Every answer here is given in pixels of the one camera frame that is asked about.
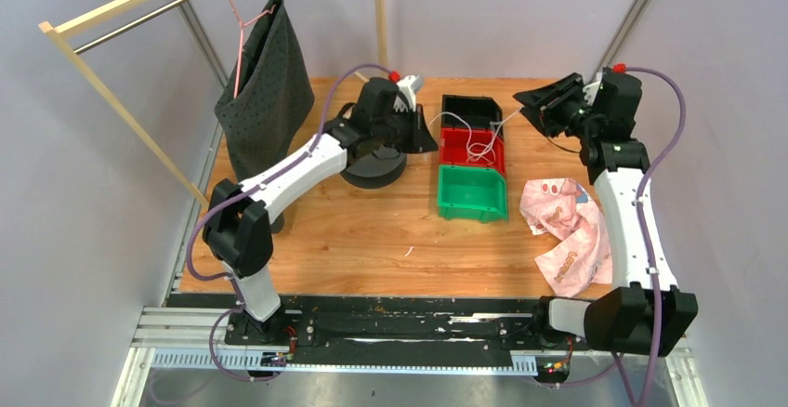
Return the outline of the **black cable spool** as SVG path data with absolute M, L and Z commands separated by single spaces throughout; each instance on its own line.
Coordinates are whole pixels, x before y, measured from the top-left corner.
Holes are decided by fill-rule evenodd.
M 350 185 L 366 190 L 393 184 L 404 173 L 407 155 L 393 148 L 381 147 L 340 173 Z

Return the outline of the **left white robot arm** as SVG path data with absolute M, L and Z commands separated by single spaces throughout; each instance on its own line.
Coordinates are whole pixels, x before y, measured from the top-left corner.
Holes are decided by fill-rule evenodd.
M 202 237 L 233 284 L 249 331 L 263 344 L 278 341 L 285 320 L 269 271 L 272 224 L 307 191 L 334 175 L 357 187 L 385 187 L 398 179 L 409 154 L 436 151 L 417 94 L 420 75 L 399 81 L 374 77 L 356 102 L 324 123 L 307 144 L 240 183 L 217 184 Z

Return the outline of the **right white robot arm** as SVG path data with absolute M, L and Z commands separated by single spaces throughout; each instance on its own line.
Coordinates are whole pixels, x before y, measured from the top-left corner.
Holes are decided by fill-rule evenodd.
M 579 138 L 611 242 L 612 285 L 594 301 L 543 296 L 532 339 L 553 348 L 567 335 L 592 349 L 665 357 L 698 314 L 697 298 L 679 290 L 663 254 L 650 199 L 659 164 L 634 138 L 642 83 L 636 69 L 603 70 L 594 83 L 572 73 L 514 94 L 523 116 L 546 138 Z

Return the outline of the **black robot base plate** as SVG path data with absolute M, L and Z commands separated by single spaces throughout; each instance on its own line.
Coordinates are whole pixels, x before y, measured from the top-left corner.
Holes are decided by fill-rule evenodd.
M 543 363 L 588 349 L 543 333 L 535 298 L 284 295 L 272 318 L 232 314 L 218 341 L 295 349 L 300 364 L 504 369 L 514 352 Z

